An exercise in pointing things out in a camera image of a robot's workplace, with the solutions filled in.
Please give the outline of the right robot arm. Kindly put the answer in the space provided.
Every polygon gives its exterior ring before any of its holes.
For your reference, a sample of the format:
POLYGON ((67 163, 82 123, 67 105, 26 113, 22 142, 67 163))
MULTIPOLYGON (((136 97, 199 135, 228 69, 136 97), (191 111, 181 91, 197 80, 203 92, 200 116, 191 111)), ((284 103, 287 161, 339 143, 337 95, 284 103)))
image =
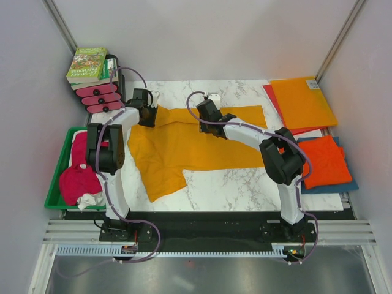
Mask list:
POLYGON ((303 233, 301 221, 304 212, 300 199, 299 180, 306 161, 304 153, 291 133, 285 127, 272 131, 264 129, 233 114, 223 115, 211 99, 197 105, 199 120, 208 132, 216 137, 237 141, 260 152, 269 178, 277 184, 281 202, 281 235, 287 241, 294 241, 303 233))

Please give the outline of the yellow t shirt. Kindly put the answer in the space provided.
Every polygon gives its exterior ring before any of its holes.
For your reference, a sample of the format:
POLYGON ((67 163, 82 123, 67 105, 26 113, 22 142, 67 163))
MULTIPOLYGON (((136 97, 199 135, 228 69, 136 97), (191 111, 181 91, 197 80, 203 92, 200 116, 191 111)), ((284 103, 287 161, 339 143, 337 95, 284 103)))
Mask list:
POLYGON ((151 202, 186 186, 183 170, 263 167, 259 151, 200 132, 196 109, 159 107, 155 127, 133 126, 127 142, 151 202))

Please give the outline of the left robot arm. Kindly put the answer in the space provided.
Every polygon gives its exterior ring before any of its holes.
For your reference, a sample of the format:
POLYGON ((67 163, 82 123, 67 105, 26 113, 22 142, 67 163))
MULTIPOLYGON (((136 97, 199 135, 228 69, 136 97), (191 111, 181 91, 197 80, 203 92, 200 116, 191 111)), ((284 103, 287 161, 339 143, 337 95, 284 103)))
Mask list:
POLYGON ((106 217, 118 221, 113 234, 121 241, 130 240, 135 231, 134 225, 125 220, 130 211, 121 179, 125 144, 133 126, 155 126, 159 97, 158 91, 135 88, 132 98, 121 103, 121 108, 104 123, 92 122, 87 126, 86 163, 99 177, 106 217))

